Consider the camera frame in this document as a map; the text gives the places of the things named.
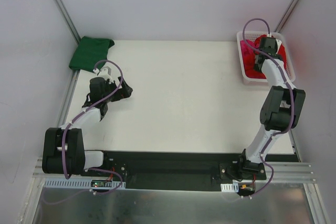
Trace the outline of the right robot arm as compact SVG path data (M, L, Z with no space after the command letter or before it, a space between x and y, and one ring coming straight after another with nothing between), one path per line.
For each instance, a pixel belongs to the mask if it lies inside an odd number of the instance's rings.
M256 49L254 68L265 75L270 90L260 110L260 129L236 166L240 181L257 177L265 168L265 158L275 141L298 124L306 98L305 91L290 81L279 48L280 41L267 35Z

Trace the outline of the red t shirt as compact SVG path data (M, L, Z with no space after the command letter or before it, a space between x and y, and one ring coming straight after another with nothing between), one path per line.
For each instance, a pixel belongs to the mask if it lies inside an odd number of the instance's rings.
M257 39L255 39L254 46L255 46L256 49L258 49L259 41L260 41L261 37L267 37L267 35L261 35ZM278 43L278 46L279 46L278 54L280 54L282 56L282 60L281 61L286 65L287 56L286 56L285 48L282 45L282 42L280 40L277 40L277 43Z

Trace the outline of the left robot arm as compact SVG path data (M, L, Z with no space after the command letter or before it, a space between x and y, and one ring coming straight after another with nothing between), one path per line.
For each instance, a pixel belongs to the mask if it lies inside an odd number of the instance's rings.
M111 171L111 163L104 159L102 151L86 151L83 137L108 111L108 103L129 98L133 89L118 78L119 84L110 79L95 77L90 80L90 92L80 113L61 127L46 130L42 170L46 174L64 174L65 177L80 175L93 168L99 176Z

